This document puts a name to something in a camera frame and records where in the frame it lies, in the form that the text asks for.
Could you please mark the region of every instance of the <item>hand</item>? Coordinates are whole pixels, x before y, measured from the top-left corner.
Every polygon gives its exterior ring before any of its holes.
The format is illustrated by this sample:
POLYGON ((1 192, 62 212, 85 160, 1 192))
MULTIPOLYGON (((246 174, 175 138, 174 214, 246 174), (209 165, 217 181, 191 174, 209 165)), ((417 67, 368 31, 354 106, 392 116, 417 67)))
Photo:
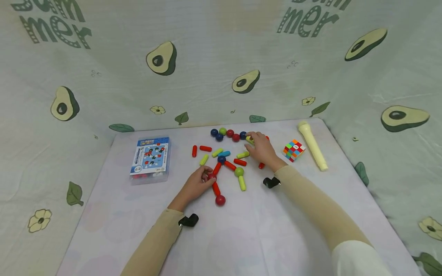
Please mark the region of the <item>hand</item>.
POLYGON ((183 212, 191 201, 200 197, 216 181, 216 178, 207 180, 207 175, 212 171, 211 167, 201 166, 193 172, 168 208, 183 212))
POLYGON ((255 148, 248 144, 245 145, 253 159, 268 165, 273 172, 287 165, 284 160, 276 155, 272 144, 270 144, 270 141, 264 134, 261 132, 249 132, 246 133, 246 136, 251 136, 255 142, 255 148))

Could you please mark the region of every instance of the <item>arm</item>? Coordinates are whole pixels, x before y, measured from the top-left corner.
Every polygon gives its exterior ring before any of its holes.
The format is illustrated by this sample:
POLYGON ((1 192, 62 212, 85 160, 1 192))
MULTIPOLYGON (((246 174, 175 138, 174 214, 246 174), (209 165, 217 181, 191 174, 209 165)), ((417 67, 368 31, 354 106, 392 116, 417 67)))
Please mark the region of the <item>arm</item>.
POLYGON ((255 148, 246 145, 250 155, 270 167, 281 181, 283 192, 321 231, 330 251, 340 243, 352 240, 371 246, 364 233, 334 200, 276 155, 265 135, 260 132, 247 135, 255 140, 255 148))
POLYGON ((160 273, 170 248, 181 232, 178 222, 184 217, 186 206, 216 181, 216 178, 207 179, 207 173, 211 171, 210 167, 201 166, 190 175, 130 257, 121 276, 157 276, 160 273))

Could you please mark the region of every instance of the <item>rubik's cube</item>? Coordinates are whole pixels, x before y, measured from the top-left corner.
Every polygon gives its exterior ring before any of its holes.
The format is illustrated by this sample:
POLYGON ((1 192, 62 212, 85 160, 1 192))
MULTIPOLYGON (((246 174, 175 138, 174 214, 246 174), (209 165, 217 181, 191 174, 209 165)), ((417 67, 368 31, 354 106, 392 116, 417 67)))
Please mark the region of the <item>rubik's cube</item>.
POLYGON ((301 154, 304 153, 304 151, 305 147, 298 141, 293 140, 286 145, 286 147, 282 152, 284 153, 284 156, 288 160, 294 162, 296 158, 298 158, 301 154))

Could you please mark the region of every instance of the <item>yellow-green ball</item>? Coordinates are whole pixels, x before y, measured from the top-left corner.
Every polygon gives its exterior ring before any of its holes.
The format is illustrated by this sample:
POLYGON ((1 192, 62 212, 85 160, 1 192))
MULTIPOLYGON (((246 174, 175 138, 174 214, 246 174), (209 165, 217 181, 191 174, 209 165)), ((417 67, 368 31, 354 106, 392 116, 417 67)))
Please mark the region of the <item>yellow-green ball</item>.
POLYGON ((240 177, 241 175, 244 175, 244 169, 243 169, 243 168, 240 168, 240 167, 236 168, 236 170, 235 170, 235 176, 236 176, 236 177, 240 177))
POLYGON ((222 134, 223 136, 226 135, 227 130, 225 128, 220 128, 220 130, 218 131, 220 134, 222 134))

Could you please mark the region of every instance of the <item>avocado print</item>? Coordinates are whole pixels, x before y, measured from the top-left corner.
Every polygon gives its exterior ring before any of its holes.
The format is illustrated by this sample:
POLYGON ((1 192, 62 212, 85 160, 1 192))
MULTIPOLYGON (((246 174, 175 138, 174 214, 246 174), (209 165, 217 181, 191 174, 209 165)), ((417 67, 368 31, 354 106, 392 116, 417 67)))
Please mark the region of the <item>avocado print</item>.
POLYGON ((175 71, 176 48, 167 41, 146 56, 147 65, 156 74, 171 75, 175 71))
POLYGON ((391 106, 382 112, 381 122, 390 132, 399 132, 425 124, 430 115, 420 109, 406 106, 391 106))
POLYGON ((80 106, 74 97, 72 91, 60 86, 55 92, 55 100, 51 105, 51 113, 60 121, 69 121, 73 119, 80 111, 80 106))
POLYGON ((247 74, 237 77, 232 83, 232 89, 236 93, 246 94, 250 92, 259 80, 259 70, 250 71, 247 74))
POLYGON ((345 55, 345 60, 351 61, 365 56, 371 49, 378 46, 386 36, 387 29, 375 29, 358 38, 345 55))

